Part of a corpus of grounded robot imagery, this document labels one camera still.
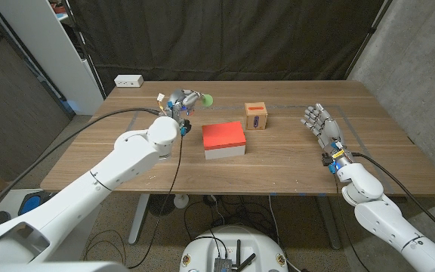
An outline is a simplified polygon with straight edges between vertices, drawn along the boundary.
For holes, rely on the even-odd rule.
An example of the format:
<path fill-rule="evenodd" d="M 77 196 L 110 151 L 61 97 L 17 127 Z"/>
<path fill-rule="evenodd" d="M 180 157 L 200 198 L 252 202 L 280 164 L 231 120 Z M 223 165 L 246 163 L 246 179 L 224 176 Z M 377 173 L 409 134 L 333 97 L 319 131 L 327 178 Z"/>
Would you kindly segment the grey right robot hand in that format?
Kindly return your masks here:
<path fill-rule="evenodd" d="M 337 121 L 320 103 L 304 111 L 301 123 L 316 136 L 318 144 L 326 153 L 346 147 L 344 134 Z"/>

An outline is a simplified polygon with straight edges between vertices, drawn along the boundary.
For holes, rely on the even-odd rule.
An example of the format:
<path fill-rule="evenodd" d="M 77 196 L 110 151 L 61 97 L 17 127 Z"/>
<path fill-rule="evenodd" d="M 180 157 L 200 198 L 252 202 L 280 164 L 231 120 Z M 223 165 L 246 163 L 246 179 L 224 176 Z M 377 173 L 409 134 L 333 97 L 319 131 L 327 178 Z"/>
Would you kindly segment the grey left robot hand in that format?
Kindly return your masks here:
<path fill-rule="evenodd" d="M 181 121 L 182 115 L 190 115 L 198 102 L 204 102 L 203 93 L 190 89 L 177 89 L 169 97 L 164 107 L 166 116 L 171 117 L 176 122 Z"/>

